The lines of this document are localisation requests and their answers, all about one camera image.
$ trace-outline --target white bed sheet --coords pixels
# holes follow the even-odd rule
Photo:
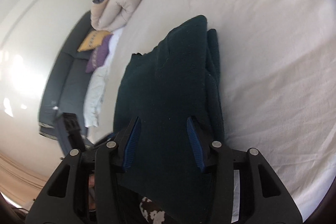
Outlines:
[[[117,46],[96,138],[113,130],[131,54],[199,14],[218,32],[227,144],[258,148],[306,219],[336,175],[336,0],[142,0]]]
[[[85,127],[98,127],[99,114],[101,103],[104,99],[105,85],[108,81],[110,72],[110,64],[113,60],[114,53],[119,41],[119,38],[124,30],[124,27],[113,31],[113,35],[109,40],[109,54],[105,59],[104,65],[97,68],[91,76],[88,89],[84,99],[84,122]],[[88,131],[88,140],[91,139],[91,131]]]

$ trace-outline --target person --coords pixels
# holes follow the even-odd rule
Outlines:
[[[118,190],[127,223],[179,224],[149,198],[121,186]],[[95,174],[91,174],[89,176],[89,211],[93,213],[95,210]]]
[[[27,213],[28,210],[24,209],[24,208],[17,208],[14,205],[11,205],[10,203],[8,203],[8,205],[10,206],[10,208],[14,211],[14,213],[22,220],[25,221],[26,217],[27,217]]]

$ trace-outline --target metal screw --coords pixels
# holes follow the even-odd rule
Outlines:
[[[79,153],[78,149],[73,149],[73,150],[70,151],[71,156],[76,156],[76,155],[78,155],[78,153]]]
[[[250,149],[250,154],[253,155],[253,156],[256,156],[256,155],[259,154],[259,151],[258,151],[258,149],[251,148],[251,149]]]
[[[117,143],[114,142],[114,141],[108,142],[108,143],[106,144],[106,146],[107,146],[108,148],[113,148],[113,147],[115,147],[116,145],[117,145]]]
[[[222,144],[219,141],[213,141],[212,146],[215,147],[215,148],[220,148],[222,146]]]

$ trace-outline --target folded towel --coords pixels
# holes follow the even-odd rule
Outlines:
[[[114,31],[124,26],[141,0],[93,0],[91,25],[96,30]]]
[[[133,164],[118,183],[157,204],[180,223],[203,223],[211,174],[196,166],[186,131],[189,116],[223,141],[216,30],[204,16],[169,32],[150,53],[134,54],[121,81],[114,132],[142,120]]]

